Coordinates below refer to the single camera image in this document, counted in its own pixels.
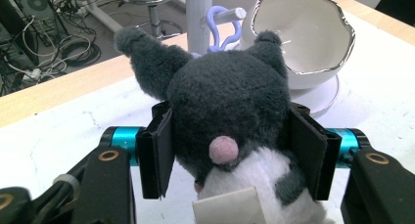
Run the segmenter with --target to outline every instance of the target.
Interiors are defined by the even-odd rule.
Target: stuffed animal
[[[115,35],[142,90],[170,101],[173,147],[204,199],[256,187],[267,223],[324,223],[286,150],[290,95],[281,40],[271,31],[245,51],[194,58],[140,28]]]

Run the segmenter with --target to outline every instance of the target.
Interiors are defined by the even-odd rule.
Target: white stand
[[[186,0],[188,51],[203,55],[208,52],[210,30],[201,25],[212,0]]]
[[[107,15],[103,10],[97,7],[95,4],[95,0],[86,0],[87,4],[85,4],[86,10],[91,13],[98,21],[104,24],[107,28],[109,28],[113,33],[122,29],[122,26],[116,22],[113,18]]]

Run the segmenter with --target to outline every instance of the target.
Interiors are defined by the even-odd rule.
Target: white bowl
[[[241,49],[264,30],[279,34],[290,89],[308,89],[329,80],[345,64],[354,30],[332,0],[257,0],[242,24]]]

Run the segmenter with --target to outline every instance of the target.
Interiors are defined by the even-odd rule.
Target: electronic device
[[[152,110],[148,127],[108,128],[98,147],[38,199],[25,188],[1,189],[2,223],[136,223],[130,166],[138,160],[143,197],[159,199],[174,162],[173,111],[169,102]],[[316,201],[328,199],[336,164],[344,162],[351,167],[341,206],[346,224],[413,223],[415,175],[396,159],[375,151],[358,129],[323,128],[305,106],[292,103],[289,121],[289,148]]]
[[[50,46],[51,42],[58,44],[68,36],[68,31],[50,0],[14,1],[26,17],[26,22],[30,22],[32,16],[35,17],[31,27],[40,36],[45,46]]]
[[[23,30],[26,23],[9,0],[0,0],[0,96],[20,90],[23,74],[20,70],[31,70],[39,64],[39,59],[31,51],[36,51],[33,34]]]

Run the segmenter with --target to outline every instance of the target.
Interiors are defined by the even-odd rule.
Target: wire bundle
[[[82,164],[75,168],[75,171],[70,171],[65,174],[73,178],[73,180],[81,181],[85,166]],[[32,224],[47,223],[50,219],[59,213],[61,207],[70,204],[77,197],[77,191],[68,181],[57,179],[54,184],[40,197],[33,200],[34,218]]]
[[[0,96],[66,74],[65,70],[68,66],[90,66],[101,57],[101,49],[94,43],[97,35],[96,31],[86,25],[84,21],[86,16],[76,14],[80,8],[78,4],[83,2],[83,0],[52,0],[52,2],[54,3],[54,10],[60,12],[61,18],[75,28],[76,34],[62,34],[64,38],[61,41],[54,41],[48,32],[46,32],[50,28],[47,27],[46,23],[37,20],[34,16],[26,19],[27,24],[24,29],[10,41],[6,50],[1,51],[0,62],[11,70],[5,71],[0,68]],[[36,37],[36,47],[34,50],[28,46],[26,41],[25,35],[29,32],[33,33]],[[26,50],[44,60],[38,66],[21,68],[8,57],[9,50],[20,36],[23,39]],[[51,52],[46,54],[40,54],[38,52],[38,38],[40,36],[45,37],[49,41],[52,46]],[[11,72],[18,73],[14,80],[10,78]]]

